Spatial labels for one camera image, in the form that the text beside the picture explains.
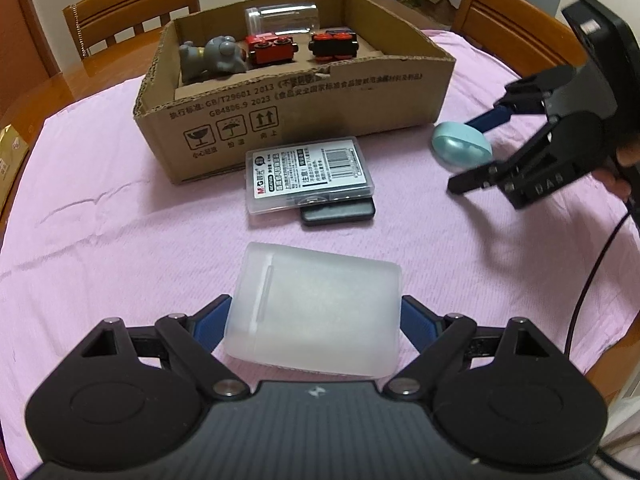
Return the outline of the person's right hand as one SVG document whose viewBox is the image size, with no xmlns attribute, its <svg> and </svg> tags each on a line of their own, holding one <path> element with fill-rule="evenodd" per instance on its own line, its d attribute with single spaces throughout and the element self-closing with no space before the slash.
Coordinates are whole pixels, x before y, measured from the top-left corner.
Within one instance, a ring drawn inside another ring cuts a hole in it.
<svg viewBox="0 0 640 480">
<path fill-rule="evenodd" d="M 600 182 L 609 193 L 626 202 L 626 200 L 629 200 L 634 196 L 634 188 L 631 183 L 624 178 L 622 169 L 636 166 L 639 162 L 639 157 L 639 140 L 630 141 L 626 145 L 620 146 L 617 149 L 616 169 L 611 167 L 602 167 L 594 170 L 591 175 Z"/>
</svg>

